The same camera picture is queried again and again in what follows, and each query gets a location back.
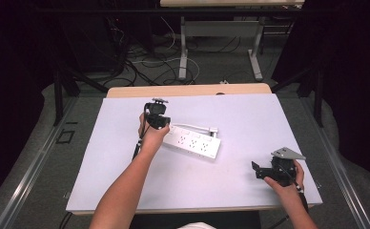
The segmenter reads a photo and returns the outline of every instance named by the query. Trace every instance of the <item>white tabletop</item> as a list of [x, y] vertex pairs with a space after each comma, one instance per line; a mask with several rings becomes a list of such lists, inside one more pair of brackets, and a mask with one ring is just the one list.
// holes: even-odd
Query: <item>white tabletop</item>
[[302, 5], [304, 0], [161, 0], [162, 7], [244, 7]]
[[[247, 210], [279, 207], [274, 191], [257, 179], [251, 161], [271, 167], [282, 147], [300, 152], [275, 94], [167, 97], [174, 123], [218, 127], [214, 161], [162, 146], [147, 176], [137, 213]], [[150, 97], [105, 98], [67, 211], [93, 213], [108, 187], [132, 160], [138, 117]], [[304, 161], [306, 198], [321, 204]]]

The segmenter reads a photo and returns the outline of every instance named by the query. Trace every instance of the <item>person's left arm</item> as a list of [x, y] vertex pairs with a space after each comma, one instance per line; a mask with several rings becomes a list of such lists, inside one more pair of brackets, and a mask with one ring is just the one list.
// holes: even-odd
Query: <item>person's left arm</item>
[[[140, 128], [144, 116], [140, 116]], [[139, 154], [99, 201], [90, 228], [129, 228], [152, 160], [162, 144], [168, 125], [161, 130], [148, 127]]]

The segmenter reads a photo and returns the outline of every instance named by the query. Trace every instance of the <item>white power strip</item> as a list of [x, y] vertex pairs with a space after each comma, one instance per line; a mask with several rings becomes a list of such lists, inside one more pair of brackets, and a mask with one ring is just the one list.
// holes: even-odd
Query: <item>white power strip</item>
[[170, 125], [164, 145], [198, 156], [216, 159], [220, 139]]

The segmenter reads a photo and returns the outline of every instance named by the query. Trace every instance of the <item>person's right arm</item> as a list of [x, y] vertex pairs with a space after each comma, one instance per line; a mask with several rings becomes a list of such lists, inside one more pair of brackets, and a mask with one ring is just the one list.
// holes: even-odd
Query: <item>person's right arm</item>
[[[294, 162], [297, 168], [296, 182], [298, 183], [301, 189], [304, 189], [303, 186], [304, 171], [297, 161]], [[279, 196], [283, 208], [289, 215], [289, 219], [290, 221], [292, 221], [292, 224], [296, 229], [318, 228], [311, 219], [311, 217], [309, 216], [309, 214], [304, 209], [303, 203], [301, 202], [300, 196], [298, 195], [298, 190], [294, 184], [282, 187], [280, 184], [278, 184], [270, 177], [266, 177], [264, 180], [269, 186], [271, 186], [274, 189], [274, 191]]]

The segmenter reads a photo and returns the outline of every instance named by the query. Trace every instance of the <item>table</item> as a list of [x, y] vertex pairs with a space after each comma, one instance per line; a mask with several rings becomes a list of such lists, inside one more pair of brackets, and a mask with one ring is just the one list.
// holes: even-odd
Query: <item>table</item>
[[[162, 7], [263, 7], [302, 5], [304, 0], [161, 0]], [[181, 59], [178, 79], [186, 78], [188, 50], [187, 36], [239, 36], [254, 37], [253, 48], [248, 50], [251, 66], [256, 81], [262, 81], [262, 73], [257, 62], [257, 50], [263, 33], [265, 18], [258, 21], [186, 21], [181, 17]]]
[[[270, 167], [281, 147], [300, 152], [286, 117], [266, 84], [190, 85], [110, 89], [93, 128], [66, 210], [92, 214], [132, 160], [138, 116], [154, 96], [169, 100], [173, 122], [218, 127], [215, 161], [161, 147], [150, 167], [138, 214], [278, 208], [275, 192], [255, 177], [251, 160]], [[306, 198], [321, 204], [304, 161]]]

